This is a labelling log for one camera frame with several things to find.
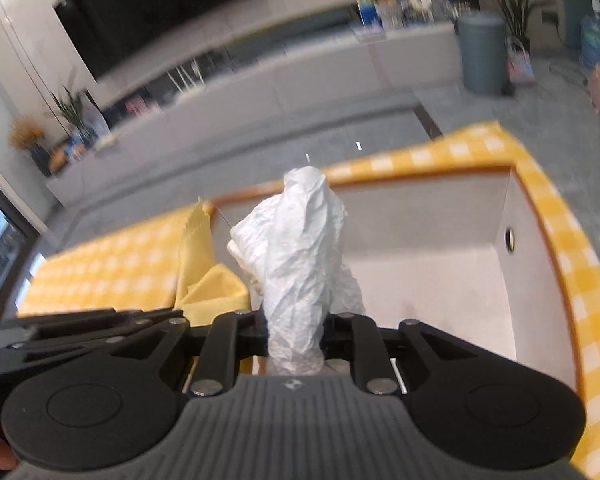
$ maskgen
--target gray tile floor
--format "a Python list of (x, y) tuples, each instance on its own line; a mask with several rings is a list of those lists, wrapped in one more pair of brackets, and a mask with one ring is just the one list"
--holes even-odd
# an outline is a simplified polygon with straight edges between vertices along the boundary
[(499, 120), (554, 181), (600, 256), (600, 118), (580, 85), (583, 77), (573, 71), (575, 63), (538, 59), (534, 67), (538, 84), (519, 89), (514, 98), (475, 96), (461, 85), (392, 92), (261, 124), (240, 134), (246, 139), (242, 144), (223, 139), (183, 153), (107, 196), (55, 212), (44, 250), (71, 247), (199, 196), (212, 198), (279, 178), (307, 164), (307, 155), (311, 164), (324, 166), (426, 142), (429, 137), (412, 112), (420, 102), (445, 134)]

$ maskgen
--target wall socket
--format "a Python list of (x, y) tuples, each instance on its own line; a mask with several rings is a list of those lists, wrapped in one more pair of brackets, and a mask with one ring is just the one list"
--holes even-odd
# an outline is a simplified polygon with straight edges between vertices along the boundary
[(560, 25), (560, 16), (555, 10), (543, 10), (542, 22), (551, 23), (552, 25), (558, 27)]

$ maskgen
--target metal grommet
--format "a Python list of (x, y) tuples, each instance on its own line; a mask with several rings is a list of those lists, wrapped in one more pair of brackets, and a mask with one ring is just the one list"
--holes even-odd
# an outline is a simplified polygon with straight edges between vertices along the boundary
[(199, 397), (212, 397), (222, 391), (222, 384), (213, 379), (200, 379), (191, 385), (190, 390)]
[(507, 227), (507, 230), (504, 233), (504, 244), (509, 253), (513, 253), (513, 251), (516, 250), (516, 235), (513, 232), (513, 227)]
[(398, 390), (398, 383), (384, 377), (371, 379), (366, 384), (366, 389), (375, 395), (391, 395)]

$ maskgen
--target gray trash bin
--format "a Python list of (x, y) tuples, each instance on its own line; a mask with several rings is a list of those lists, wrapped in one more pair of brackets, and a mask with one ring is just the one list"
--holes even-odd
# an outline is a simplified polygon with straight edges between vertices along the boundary
[(506, 25), (492, 12), (458, 19), (464, 86), (478, 94), (502, 95), (507, 75)]

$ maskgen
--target yellow and white gingham fabric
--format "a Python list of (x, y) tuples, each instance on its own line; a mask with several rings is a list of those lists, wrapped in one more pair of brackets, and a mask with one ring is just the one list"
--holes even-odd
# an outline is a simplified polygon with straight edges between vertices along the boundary
[(192, 211), (188, 206), (50, 258), (18, 316), (173, 306), (180, 240)]
[[(572, 463), (600, 479), (600, 261), (582, 227), (525, 147), (498, 123), (474, 124), (434, 142), (373, 155), (323, 169), (331, 185), (445, 171), (515, 169), (541, 218), (549, 249), (558, 262), (580, 355), (579, 394), (587, 427)], [(261, 184), (231, 200), (282, 190), (282, 182)]]

